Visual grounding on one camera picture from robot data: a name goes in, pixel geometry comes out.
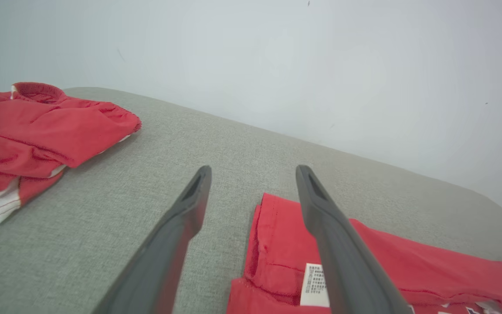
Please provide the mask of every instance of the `red cloth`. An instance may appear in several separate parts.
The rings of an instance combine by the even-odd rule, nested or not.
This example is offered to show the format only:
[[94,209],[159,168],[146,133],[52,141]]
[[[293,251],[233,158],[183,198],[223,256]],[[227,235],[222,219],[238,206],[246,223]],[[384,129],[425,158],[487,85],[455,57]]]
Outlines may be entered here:
[[[502,262],[460,254],[350,222],[417,314],[482,313],[475,302],[502,307]],[[299,203],[265,194],[257,206],[243,278],[233,280],[229,314],[324,314],[299,306],[305,263],[321,264]],[[441,304],[450,304],[446,308]]]
[[0,93],[0,191],[18,180],[24,204],[57,181],[64,165],[77,167],[140,128],[137,116],[113,103],[14,84]]

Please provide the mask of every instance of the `folded red shirt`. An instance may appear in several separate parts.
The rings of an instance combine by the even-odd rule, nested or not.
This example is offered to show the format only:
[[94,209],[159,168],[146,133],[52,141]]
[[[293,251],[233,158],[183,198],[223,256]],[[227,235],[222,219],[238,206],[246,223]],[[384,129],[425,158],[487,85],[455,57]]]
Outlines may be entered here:
[[[475,303],[490,300],[502,310],[502,262],[350,222],[417,314],[482,313]],[[321,259],[299,203],[265,194],[255,210],[244,275],[232,282],[227,312],[328,314],[326,307],[299,306],[306,263],[321,264]]]
[[57,87],[17,83],[0,93],[0,222],[77,167],[141,128],[110,102],[69,97]]

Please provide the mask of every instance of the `gray fabric surface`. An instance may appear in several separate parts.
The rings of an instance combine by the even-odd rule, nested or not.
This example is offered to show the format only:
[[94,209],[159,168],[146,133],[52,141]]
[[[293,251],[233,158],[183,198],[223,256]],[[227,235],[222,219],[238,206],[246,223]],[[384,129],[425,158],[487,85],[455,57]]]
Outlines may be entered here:
[[139,133],[77,169],[0,225],[0,313],[88,313],[195,171],[213,169],[176,313],[225,312],[263,192],[298,201],[313,168],[350,218],[425,244],[502,260],[502,209],[473,191],[155,99],[101,88],[70,96],[138,115]]

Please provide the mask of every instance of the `clothing label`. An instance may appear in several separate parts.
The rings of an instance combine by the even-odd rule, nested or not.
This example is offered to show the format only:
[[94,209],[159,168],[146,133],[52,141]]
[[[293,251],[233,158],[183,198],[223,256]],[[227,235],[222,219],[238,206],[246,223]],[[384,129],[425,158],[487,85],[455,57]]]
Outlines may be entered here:
[[329,307],[329,294],[326,290],[322,265],[309,263],[305,265],[299,305]]

